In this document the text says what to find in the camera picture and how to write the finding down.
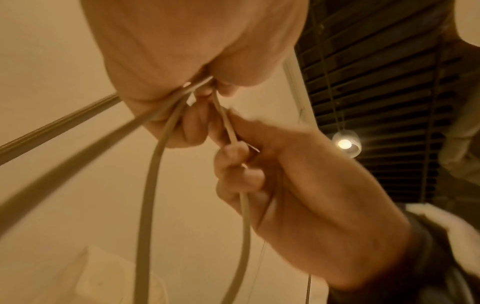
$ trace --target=dark sleeve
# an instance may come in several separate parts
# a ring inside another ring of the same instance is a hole
[[[480,304],[480,280],[458,266],[445,230],[425,217],[407,216],[414,237],[403,261],[361,290],[331,288],[328,304]]]

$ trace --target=hand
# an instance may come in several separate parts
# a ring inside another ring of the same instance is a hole
[[[319,130],[229,117],[243,142],[225,145],[221,121],[212,122],[222,146],[217,194],[240,212],[239,192],[248,193],[252,227],[274,250],[341,290],[361,288],[400,262],[410,224],[362,166]]]
[[[307,0],[81,0],[106,70],[135,115],[201,70],[218,91],[266,80],[291,51],[304,25]],[[202,99],[187,108],[171,147],[202,143],[211,111]],[[159,137],[169,115],[146,124]]]

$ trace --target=glowing light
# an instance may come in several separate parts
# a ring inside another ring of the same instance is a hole
[[[352,146],[352,142],[348,139],[340,139],[338,141],[338,146],[342,149],[350,149],[350,147]]]

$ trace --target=beige wall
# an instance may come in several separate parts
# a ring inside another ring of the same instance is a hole
[[[3,1],[0,32],[0,144],[113,91],[77,1]],[[225,102],[250,116],[299,119],[284,70]],[[0,167],[0,201],[131,117],[117,105]],[[0,241],[0,303],[28,303],[87,244],[134,260],[154,145],[145,130],[136,131]],[[211,142],[167,151],[161,165],[152,266],[165,279],[171,303],[219,302],[237,265],[241,221],[215,196],[215,151]],[[250,303],[304,301],[307,276],[268,246],[259,264],[262,244],[253,238],[237,303],[247,302],[258,269]]]

